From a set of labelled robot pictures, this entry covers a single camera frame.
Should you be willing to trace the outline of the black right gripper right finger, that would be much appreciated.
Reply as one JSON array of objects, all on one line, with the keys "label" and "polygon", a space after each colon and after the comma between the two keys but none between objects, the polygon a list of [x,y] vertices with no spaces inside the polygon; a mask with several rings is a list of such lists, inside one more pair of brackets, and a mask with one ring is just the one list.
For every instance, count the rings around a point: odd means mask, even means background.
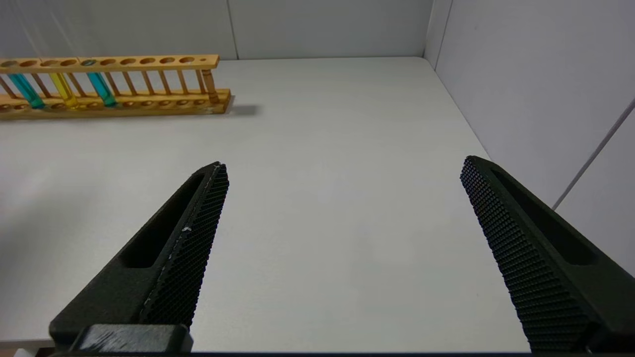
[{"label": "black right gripper right finger", "polygon": [[535,354],[632,354],[635,280],[492,161],[460,180]]}]

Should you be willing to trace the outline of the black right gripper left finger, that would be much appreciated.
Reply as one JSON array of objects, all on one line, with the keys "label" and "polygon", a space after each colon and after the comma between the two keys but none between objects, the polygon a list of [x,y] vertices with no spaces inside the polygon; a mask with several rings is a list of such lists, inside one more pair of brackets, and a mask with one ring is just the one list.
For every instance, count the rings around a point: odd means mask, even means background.
[{"label": "black right gripper left finger", "polygon": [[194,172],[52,320],[55,347],[95,324],[190,327],[228,189],[226,165]]}]

